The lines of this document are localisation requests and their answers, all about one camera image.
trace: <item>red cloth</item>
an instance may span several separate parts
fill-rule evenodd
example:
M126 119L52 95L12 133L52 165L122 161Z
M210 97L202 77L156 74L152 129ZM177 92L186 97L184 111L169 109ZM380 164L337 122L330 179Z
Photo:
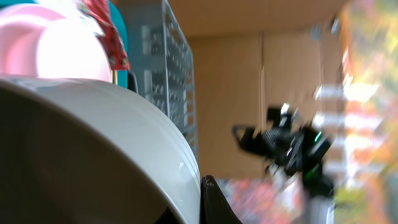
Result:
M83 0L81 10L95 18L105 33L101 41L112 70L130 70L129 59L117 28L111 20L108 0Z

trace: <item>dish rack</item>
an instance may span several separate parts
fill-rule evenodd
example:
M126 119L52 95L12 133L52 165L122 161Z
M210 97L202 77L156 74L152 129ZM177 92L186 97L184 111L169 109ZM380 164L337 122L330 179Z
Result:
M197 157L193 56L169 3L134 1L121 11L138 93L172 120Z

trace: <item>red patterned fabric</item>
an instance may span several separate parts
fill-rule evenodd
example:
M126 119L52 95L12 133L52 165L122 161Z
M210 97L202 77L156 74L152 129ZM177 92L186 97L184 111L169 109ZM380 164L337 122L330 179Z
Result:
M123 42L117 28L111 20L108 0L83 0L81 10L95 18L105 33L104 37L98 37L108 55L112 70L130 70Z

